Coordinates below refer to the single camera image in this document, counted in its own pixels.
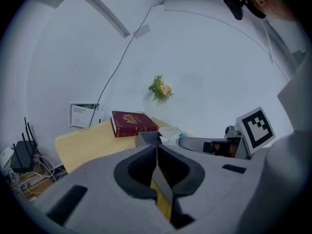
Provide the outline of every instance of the tissue box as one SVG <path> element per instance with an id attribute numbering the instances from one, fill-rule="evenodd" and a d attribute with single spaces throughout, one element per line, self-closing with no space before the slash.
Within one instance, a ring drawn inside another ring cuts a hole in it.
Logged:
<path id="1" fill-rule="evenodd" d="M 161 144 L 159 136 L 161 136 L 159 132 L 139 132 L 136 137 L 136 147 Z"/>

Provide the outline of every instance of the red book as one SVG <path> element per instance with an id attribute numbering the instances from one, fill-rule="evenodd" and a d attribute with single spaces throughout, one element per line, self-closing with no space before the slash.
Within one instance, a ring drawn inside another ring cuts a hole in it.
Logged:
<path id="1" fill-rule="evenodd" d="M 112 128 L 115 137 L 136 136 L 139 132 L 155 132 L 158 126 L 145 114 L 112 111 Z"/>

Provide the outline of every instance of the person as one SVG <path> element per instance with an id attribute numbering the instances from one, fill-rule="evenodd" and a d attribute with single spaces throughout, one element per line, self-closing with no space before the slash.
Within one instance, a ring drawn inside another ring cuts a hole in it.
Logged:
<path id="1" fill-rule="evenodd" d="M 294 13 L 284 0 L 243 0 L 248 9 L 257 17 L 277 18 L 284 21 L 297 21 Z"/>

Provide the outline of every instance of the wooden table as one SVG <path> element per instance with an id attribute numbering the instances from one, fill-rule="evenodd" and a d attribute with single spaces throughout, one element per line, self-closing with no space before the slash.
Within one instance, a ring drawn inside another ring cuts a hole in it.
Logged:
<path id="1" fill-rule="evenodd" d="M 156 118 L 152 120 L 159 127 L 170 125 Z M 136 136 L 115 138 L 110 120 L 92 127 L 59 136 L 54 141 L 58 155 L 68 173 L 85 162 L 136 147 Z M 152 180 L 151 188 L 157 191 L 157 206 L 170 220 L 171 205 Z"/>

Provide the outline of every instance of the book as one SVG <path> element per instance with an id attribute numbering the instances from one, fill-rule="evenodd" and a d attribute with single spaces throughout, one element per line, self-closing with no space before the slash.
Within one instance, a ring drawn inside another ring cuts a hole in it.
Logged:
<path id="1" fill-rule="evenodd" d="M 158 126 L 147 115 L 112 111 L 112 128 L 115 137 L 137 136 L 139 132 L 155 132 Z"/>

